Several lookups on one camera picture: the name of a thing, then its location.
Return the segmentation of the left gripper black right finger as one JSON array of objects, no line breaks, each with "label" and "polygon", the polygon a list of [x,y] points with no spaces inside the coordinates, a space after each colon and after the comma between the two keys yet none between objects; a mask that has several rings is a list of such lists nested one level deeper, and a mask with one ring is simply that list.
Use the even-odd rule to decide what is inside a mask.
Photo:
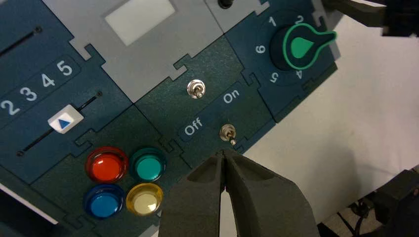
[{"label": "left gripper black right finger", "polygon": [[239,237],[317,237],[312,208],[291,180],[233,151],[224,151],[225,188]]}]

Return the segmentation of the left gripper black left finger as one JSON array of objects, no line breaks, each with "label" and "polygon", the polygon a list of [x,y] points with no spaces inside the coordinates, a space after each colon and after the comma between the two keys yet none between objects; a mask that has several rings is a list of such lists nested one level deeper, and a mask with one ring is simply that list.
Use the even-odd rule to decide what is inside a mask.
[{"label": "left gripper black left finger", "polygon": [[219,151],[181,178],[165,198],[161,237],[217,237],[225,156]]}]

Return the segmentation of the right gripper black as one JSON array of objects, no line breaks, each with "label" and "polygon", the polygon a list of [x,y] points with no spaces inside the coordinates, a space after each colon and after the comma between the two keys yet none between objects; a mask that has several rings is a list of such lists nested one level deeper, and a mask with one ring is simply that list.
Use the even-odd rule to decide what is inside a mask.
[{"label": "right gripper black", "polygon": [[337,10],[367,27],[382,27],[384,37],[419,36],[419,0],[385,0],[385,6],[371,6],[353,0],[323,0],[329,10]]}]

